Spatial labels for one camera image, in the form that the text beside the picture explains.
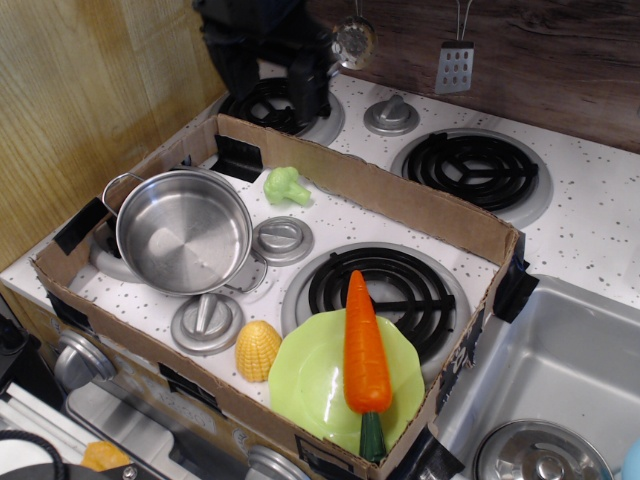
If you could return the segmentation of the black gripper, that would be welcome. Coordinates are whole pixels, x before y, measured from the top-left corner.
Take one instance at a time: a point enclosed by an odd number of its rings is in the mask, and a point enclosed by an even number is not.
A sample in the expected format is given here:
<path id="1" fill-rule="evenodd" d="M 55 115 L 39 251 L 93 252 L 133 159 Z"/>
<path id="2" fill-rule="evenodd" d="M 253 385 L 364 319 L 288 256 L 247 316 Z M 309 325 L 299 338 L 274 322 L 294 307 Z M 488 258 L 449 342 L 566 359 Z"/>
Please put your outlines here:
<path id="1" fill-rule="evenodd" d="M 305 1 L 201 1 L 199 14 L 209 56 L 235 100 L 253 91 L 266 60 L 287 69 L 298 124 L 331 114 L 330 34 Z"/>

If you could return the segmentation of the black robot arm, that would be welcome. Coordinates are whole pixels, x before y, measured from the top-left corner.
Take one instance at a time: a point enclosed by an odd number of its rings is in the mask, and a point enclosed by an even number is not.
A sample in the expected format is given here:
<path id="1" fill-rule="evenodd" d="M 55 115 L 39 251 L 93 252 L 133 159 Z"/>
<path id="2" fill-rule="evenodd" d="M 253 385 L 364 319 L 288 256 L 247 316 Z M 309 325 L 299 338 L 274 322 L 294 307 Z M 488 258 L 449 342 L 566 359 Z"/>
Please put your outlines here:
<path id="1" fill-rule="evenodd" d="M 260 81 L 261 60 L 286 69 L 296 120 L 331 113 L 331 34 L 304 1 L 194 1 L 209 56 L 230 96 L 244 100 Z"/>

